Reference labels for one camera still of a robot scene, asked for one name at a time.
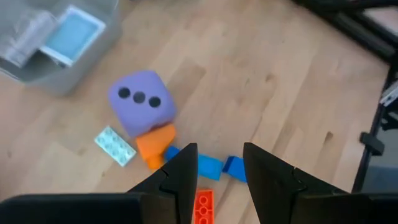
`plastic toy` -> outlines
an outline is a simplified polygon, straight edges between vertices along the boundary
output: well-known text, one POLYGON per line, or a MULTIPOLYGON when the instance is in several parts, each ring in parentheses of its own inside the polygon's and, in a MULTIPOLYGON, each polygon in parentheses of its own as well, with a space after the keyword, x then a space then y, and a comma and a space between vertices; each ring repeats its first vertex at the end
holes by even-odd
POLYGON ((193 206, 194 224, 214 224, 213 190, 198 190, 193 206))
POLYGON ((169 146, 166 150, 166 153, 164 154, 164 158, 166 161, 171 160, 175 155, 177 155, 180 152, 180 150, 175 147, 175 146, 169 146))
POLYGON ((131 138, 170 123, 177 114, 172 95, 150 70, 119 79, 109 89, 108 97, 131 138))
POLYGON ((163 165, 162 155, 175 137, 175 127, 168 124, 136 138, 138 151, 151 169, 163 165))
POLYGON ((229 156, 223 168, 223 172, 233 176, 234 178, 242 182, 248 182, 246 180, 246 174, 244 172, 244 164, 242 158, 229 156))
POLYGON ((212 180, 219 180, 221 170, 223 169, 223 162, 218 159, 198 155, 198 174, 212 180))
POLYGON ((95 137, 94 142, 121 166, 125 166, 137 153, 109 126, 95 137))
MULTIPOLYGON (((180 150, 174 146, 167 148, 164 157, 166 161, 171 160, 177 155, 180 150)), ((198 155, 198 175, 207 177, 212 180, 219 180, 221 176, 221 170, 223 168, 223 162, 210 156, 198 155)))

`orange lego brick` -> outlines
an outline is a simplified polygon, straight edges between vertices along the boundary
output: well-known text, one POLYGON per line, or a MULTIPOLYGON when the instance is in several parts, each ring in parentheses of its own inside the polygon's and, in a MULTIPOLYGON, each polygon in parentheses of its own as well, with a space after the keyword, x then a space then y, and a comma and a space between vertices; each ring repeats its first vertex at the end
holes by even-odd
POLYGON ((195 224, 214 224, 213 190, 198 190, 193 206, 195 224))
POLYGON ((159 169, 162 167, 164 163, 162 155, 174 137, 174 125, 167 124, 136 138, 138 151, 149 168, 159 169))

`wooden floor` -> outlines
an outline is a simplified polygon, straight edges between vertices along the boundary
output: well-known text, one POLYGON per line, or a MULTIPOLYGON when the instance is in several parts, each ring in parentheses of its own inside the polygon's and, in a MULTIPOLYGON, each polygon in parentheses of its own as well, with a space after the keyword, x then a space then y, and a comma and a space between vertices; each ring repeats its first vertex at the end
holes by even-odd
MULTIPOLYGON (((95 145, 124 134, 107 102, 119 77, 154 69, 178 106, 175 144, 226 159, 252 141, 350 191, 387 66, 289 0, 121 1, 124 35, 68 98, 0 78, 0 198, 123 192, 150 171, 95 145)), ((246 184, 199 178, 220 223, 258 223, 246 184)))

